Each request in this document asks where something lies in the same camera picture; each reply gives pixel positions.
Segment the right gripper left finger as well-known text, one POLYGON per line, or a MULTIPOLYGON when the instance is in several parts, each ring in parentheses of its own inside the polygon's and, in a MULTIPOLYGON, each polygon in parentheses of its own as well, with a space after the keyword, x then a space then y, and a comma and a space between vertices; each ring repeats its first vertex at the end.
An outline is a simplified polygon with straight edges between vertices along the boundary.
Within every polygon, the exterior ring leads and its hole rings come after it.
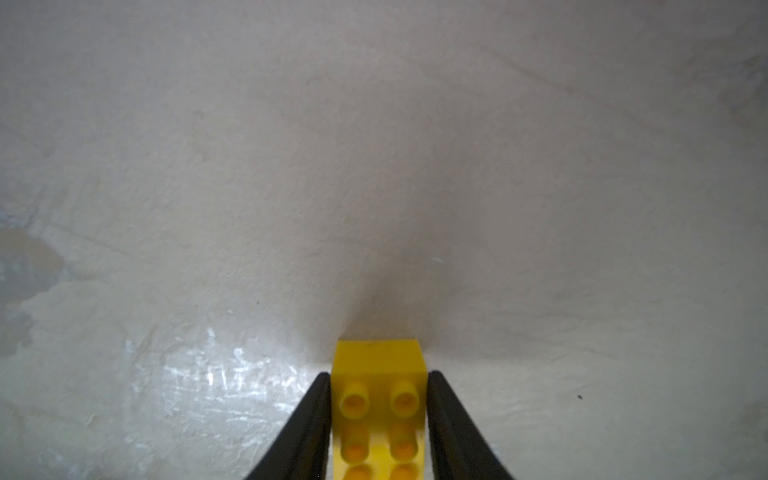
POLYGON ((325 479, 331 415, 331 376, 321 372, 246 479, 325 479))

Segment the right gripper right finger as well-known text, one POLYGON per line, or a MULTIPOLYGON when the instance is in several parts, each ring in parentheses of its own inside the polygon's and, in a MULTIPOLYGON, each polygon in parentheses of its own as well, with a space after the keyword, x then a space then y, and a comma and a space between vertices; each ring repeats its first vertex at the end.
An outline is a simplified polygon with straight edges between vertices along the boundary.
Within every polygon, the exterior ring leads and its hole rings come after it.
POLYGON ((426 405, 435 479, 514 479, 440 371, 428 374, 426 405))

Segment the yellow lego brick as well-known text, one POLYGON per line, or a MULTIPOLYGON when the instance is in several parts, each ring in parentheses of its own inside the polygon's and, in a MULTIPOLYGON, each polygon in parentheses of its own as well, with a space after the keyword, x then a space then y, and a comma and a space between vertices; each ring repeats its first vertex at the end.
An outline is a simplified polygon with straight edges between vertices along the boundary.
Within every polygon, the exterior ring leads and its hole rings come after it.
POLYGON ((415 339, 340 340, 331 369, 332 477, 424 477, 428 371, 415 339))

